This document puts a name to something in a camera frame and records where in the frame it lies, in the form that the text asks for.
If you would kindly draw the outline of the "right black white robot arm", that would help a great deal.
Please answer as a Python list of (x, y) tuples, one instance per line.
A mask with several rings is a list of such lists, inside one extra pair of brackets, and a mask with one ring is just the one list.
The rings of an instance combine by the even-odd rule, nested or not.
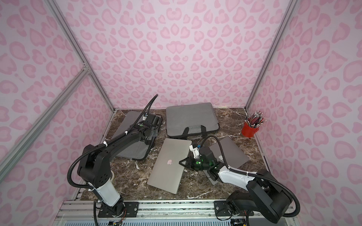
[(286, 211), (296, 200), (296, 196), (268, 171), (247, 172), (232, 168), (216, 158), (208, 147), (192, 147), (179, 164), (194, 171), (206, 171), (212, 181), (241, 188), (242, 191), (235, 191), (227, 198), (232, 215), (256, 211), (270, 222), (278, 223), (282, 217), (289, 217)]

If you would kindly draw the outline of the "black laptop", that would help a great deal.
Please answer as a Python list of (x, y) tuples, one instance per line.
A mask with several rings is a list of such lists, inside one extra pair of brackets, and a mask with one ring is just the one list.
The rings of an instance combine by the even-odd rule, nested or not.
[(250, 158), (229, 137), (210, 147), (202, 146), (199, 153), (202, 171), (213, 185), (220, 182), (247, 189), (248, 182), (254, 179), (238, 171)]

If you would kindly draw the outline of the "silver laptop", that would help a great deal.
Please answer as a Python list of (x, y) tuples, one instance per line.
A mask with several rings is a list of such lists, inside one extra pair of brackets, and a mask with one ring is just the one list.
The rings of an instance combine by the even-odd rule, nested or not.
[(184, 171), (179, 161), (187, 158), (191, 144), (190, 140), (166, 138), (147, 184), (176, 194)]

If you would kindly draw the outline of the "grey laptop bag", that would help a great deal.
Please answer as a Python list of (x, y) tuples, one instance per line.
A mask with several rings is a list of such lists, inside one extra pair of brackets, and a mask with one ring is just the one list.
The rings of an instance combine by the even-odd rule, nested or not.
[(117, 139), (111, 145), (108, 145), (110, 152), (110, 160), (115, 157), (129, 158), (132, 160), (144, 160), (153, 144), (145, 144), (141, 141), (142, 131), (145, 127), (157, 127), (158, 131), (162, 123), (162, 116), (150, 114), (150, 119), (142, 120), (140, 112), (130, 111), (126, 114), (125, 119), (113, 135), (112, 139), (122, 135), (122, 138)]
[(166, 109), (166, 130), (170, 138), (187, 138), (220, 129), (211, 103), (170, 106)]

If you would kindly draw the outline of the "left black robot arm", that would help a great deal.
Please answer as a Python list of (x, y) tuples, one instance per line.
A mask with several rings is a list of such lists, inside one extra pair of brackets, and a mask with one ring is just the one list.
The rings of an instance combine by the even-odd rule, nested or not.
[(68, 182), (76, 186), (70, 175), (77, 170), (86, 184), (101, 202), (99, 216), (125, 216), (127, 209), (123, 197), (112, 182), (111, 162), (116, 157), (144, 160), (155, 145), (162, 124), (162, 116), (151, 113), (129, 112), (114, 137), (97, 146), (88, 145), (68, 171)]

